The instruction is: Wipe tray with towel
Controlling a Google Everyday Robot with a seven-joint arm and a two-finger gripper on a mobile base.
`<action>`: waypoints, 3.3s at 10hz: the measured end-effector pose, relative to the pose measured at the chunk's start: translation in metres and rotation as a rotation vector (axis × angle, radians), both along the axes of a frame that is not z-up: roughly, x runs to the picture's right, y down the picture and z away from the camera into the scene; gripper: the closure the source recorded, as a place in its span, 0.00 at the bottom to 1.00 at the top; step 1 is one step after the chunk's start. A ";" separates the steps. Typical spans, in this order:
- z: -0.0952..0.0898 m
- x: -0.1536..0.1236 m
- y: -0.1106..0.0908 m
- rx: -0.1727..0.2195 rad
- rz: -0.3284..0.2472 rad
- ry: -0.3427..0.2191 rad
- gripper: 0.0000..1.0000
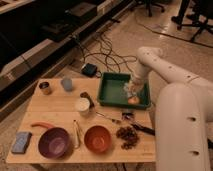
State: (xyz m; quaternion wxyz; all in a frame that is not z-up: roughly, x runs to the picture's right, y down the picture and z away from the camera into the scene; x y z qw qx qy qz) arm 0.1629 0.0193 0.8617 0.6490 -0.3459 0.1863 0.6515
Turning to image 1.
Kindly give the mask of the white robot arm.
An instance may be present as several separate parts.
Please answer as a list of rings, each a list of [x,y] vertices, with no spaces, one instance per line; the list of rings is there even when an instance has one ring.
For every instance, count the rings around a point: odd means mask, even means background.
[[[130,88],[142,89],[150,71],[168,83],[156,103],[156,171],[211,171],[206,123],[213,122],[213,82],[164,60],[159,48],[141,47]]]

